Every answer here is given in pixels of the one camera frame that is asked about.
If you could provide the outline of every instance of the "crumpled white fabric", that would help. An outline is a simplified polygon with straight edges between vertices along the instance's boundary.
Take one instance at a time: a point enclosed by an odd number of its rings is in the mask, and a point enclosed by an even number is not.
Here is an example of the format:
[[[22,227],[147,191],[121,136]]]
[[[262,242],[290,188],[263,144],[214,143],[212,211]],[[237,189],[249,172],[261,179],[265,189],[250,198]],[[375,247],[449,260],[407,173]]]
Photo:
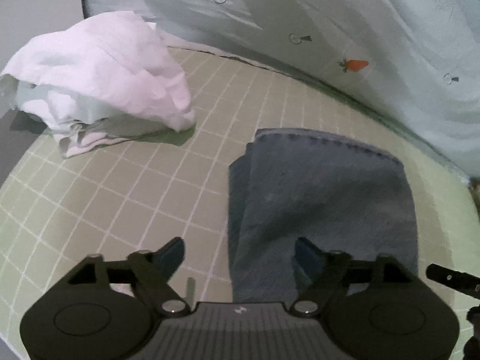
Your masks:
[[[0,74],[0,101],[41,118],[64,157],[195,123],[185,72],[132,11],[33,38]]]

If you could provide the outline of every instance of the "carrot sticker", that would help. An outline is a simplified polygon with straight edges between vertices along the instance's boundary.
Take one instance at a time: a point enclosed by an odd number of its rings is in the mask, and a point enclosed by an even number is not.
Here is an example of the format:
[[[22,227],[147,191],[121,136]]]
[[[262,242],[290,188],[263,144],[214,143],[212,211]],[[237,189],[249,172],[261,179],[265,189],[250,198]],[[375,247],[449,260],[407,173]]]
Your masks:
[[[342,68],[343,72],[346,73],[347,71],[360,71],[363,68],[368,66],[367,61],[358,61],[357,59],[344,59],[343,62],[338,63]]]

